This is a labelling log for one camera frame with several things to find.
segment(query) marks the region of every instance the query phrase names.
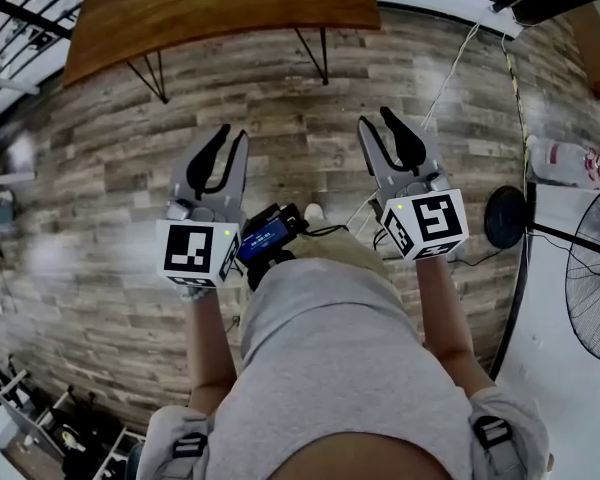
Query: person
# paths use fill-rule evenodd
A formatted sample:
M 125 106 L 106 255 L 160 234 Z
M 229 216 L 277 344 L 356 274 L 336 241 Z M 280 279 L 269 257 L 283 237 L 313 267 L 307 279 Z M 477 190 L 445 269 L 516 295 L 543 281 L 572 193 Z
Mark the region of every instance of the person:
M 317 205 L 305 218 L 329 226 Z M 478 364 L 444 257 L 416 263 L 423 346 L 380 255 L 348 231 L 287 248 L 243 316 L 239 377 L 215 292 L 194 295 L 189 407 L 153 415 L 139 480 L 544 475 L 545 427 Z

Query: metal table leg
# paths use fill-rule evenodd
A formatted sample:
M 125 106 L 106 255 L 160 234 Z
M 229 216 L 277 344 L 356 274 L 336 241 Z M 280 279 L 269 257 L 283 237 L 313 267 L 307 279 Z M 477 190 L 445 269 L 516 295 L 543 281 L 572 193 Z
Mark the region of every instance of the metal table leg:
M 298 34 L 300 41 L 302 41 L 303 46 L 307 50 L 309 57 L 311 57 L 311 60 L 313 61 L 313 65 L 318 70 L 318 73 L 320 74 L 320 78 L 322 78 L 322 85 L 329 85 L 329 71 L 327 69 L 327 38 L 326 38 L 324 27 L 320 29 L 320 42 L 322 43 L 322 61 L 324 63 L 324 73 L 322 72 L 322 69 L 320 69 L 320 66 L 318 65 L 315 57 L 313 56 L 313 53 L 311 53 L 311 50 L 309 49 L 309 45 L 307 45 L 307 43 L 304 40 L 304 37 L 302 37 L 302 34 L 300 33 L 300 31 L 297 28 L 295 29 L 295 31 Z
M 151 78 L 153 78 L 153 83 L 155 84 L 155 87 L 145 80 L 145 78 L 140 74 L 140 72 L 135 68 L 135 66 L 131 64 L 131 62 L 127 62 L 127 65 L 136 75 L 138 75 L 140 80 L 142 80 L 144 84 L 149 89 L 151 89 L 151 92 L 153 92 L 153 94 L 155 94 L 160 99 L 160 101 L 166 105 L 169 100 L 167 99 L 167 94 L 164 90 L 164 76 L 162 75 L 162 55 L 160 54 L 160 50 L 158 50 L 158 69 L 160 75 L 160 83 L 158 83 L 156 75 L 153 72 L 153 68 L 151 67 L 151 63 L 149 62 L 149 59 L 146 55 L 144 56 L 144 61 L 147 64 L 147 69 L 149 70 L 149 73 L 151 73 Z

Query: white wall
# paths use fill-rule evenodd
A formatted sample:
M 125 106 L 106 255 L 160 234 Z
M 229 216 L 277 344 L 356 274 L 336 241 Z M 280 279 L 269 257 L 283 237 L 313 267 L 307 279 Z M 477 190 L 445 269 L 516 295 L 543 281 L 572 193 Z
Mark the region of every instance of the white wall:
M 575 233 L 596 194 L 538 185 L 535 221 Z M 600 360 L 583 348 L 569 322 L 567 259 L 566 251 L 533 239 L 522 306 L 497 382 L 537 400 L 555 457 L 552 478 L 600 480 Z

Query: white cable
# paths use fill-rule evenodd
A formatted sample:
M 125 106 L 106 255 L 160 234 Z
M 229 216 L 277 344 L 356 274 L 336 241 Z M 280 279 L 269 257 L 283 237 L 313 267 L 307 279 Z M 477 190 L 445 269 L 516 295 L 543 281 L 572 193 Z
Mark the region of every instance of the white cable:
M 373 209 L 369 210 L 369 213 L 367 214 L 367 218 L 364 219 L 362 226 L 360 226 L 360 229 L 356 233 L 356 238 L 358 238 L 360 236 L 360 233 L 362 233 L 362 230 L 365 228 L 365 226 L 367 225 L 367 222 L 369 222 L 369 219 L 371 218 L 372 215 L 373 215 Z
M 505 54 L 505 57 L 509 58 L 509 54 L 507 53 L 507 48 L 504 45 L 504 38 L 506 37 L 507 33 L 505 32 L 504 34 L 502 34 L 502 40 L 500 41 L 500 46 L 502 46 L 502 51 Z M 524 125 L 523 125 L 523 119 L 520 120 L 521 121 L 521 125 L 523 126 L 523 134 L 524 134 Z M 522 194 L 524 196 L 524 200 L 527 200 L 527 144 L 526 144 L 526 137 L 522 137 Z M 526 232 L 523 235 L 523 240 L 524 240 L 524 246 L 523 246 L 523 250 L 525 253 L 525 259 L 526 259 L 526 269 L 527 269 L 527 275 L 529 275 L 529 234 Z
M 378 189 L 375 189 L 373 191 L 373 193 L 369 197 L 367 197 L 360 206 L 358 206 L 358 209 L 353 213 L 353 215 L 351 217 L 349 217 L 349 220 L 347 220 L 347 222 L 345 222 L 344 225 L 348 226 L 349 224 L 351 224 L 351 221 L 354 219 L 354 217 L 356 215 L 358 215 L 360 213 L 360 210 L 362 210 L 364 208 L 364 205 L 367 204 L 369 201 L 371 201 L 376 196 L 377 193 L 378 193 Z
M 482 11 L 482 14 L 478 18 L 478 21 L 476 22 L 476 24 L 473 27 L 471 27 L 471 30 L 469 30 L 469 33 L 467 34 L 467 37 L 465 38 L 464 42 L 462 43 L 462 46 L 460 46 L 460 49 L 458 50 L 458 54 L 456 55 L 456 59 L 453 61 L 453 64 L 451 65 L 451 69 L 449 70 L 449 74 L 445 77 L 444 81 L 442 82 L 442 85 L 440 86 L 438 93 L 436 94 L 435 98 L 433 99 L 433 103 L 431 103 L 431 107 L 429 107 L 429 111 L 424 116 L 422 123 L 420 123 L 420 126 L 422 126 L 425 130 L 429 126 L 429 121 L 431 120 L 431 117 L 433 116 L 433 111 L 436 108 L 436 105 L 438 104 L 438 100 L 440 99 L 440 96 L 442 96 L 442 93 L 444 92 L 445 88 L 447 87 L 447 82 L 449 82 L 449 79 L 453 76 L 453 74 L 456 71 L 456 66 L 458 65 L 458 62 L 460 61 L 460 57 L 462 57 L 462 54 L 464 53 L 464 49 L 467 47 L 467 44 L 469 44 L 469 41 L 471 41 L 471 38 L 473 38 L 473 36 L 475 36 L 478 33 L 478 29 L 480 28 L 480 25 L 482 24 L 482 20 L 487 15 L 488 11 L 491 11 L 491 7 L 487 7 L 484 11 Z
M 502 34 L 502 40 L 500 41 L 500 46 L 502 47 L 502 52 L 507 58 L 507 68 L 509 63 L 509 53 L 507 52 L 507 48 L 504 45 L 504 38 L 506 37 L 506 32 Z M 519 94 L 516 95 L 516 108 L 518 109 L 518 114 L 520 117 L 520 126 L 522 127 L 522 194 L 524 195 L 525 201 L 527 200 L 527 137 L 525 136 L 525 125 L 524 125 L 524 117 L 522 114 L 522 103 L 519 101 Z

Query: gray sleeve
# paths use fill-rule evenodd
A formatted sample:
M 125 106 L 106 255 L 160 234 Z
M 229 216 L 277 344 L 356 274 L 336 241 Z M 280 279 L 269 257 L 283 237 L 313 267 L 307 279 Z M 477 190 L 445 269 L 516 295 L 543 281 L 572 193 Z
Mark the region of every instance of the gray sleeve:
M 203 480 L 209 458 L 206 438 L 210 431 L 210 419 L 193 409 L 169 405 L 156 411 L 149 421 L 147 439 L 140 455 L 137 480 L 163 478 Z M 174 457 L 176 445 L 180 444 L 181 440 L 185 448 L 191 448 L 191 443 L 193 446 L 200 443 L 201 438 L 198 436 L 203 436 L 201 456 L 189 454 Z
M 536 404 L 525 397 L 511 396 L 498 386 L 478 391 L 470 402 L 472 426 L 482 416 L 495 416 L 508 423 L 512 433 L 510 441 L 487 450 L 474 434 L 474 479 L 543 478 L 549 460 L 549 434 Z

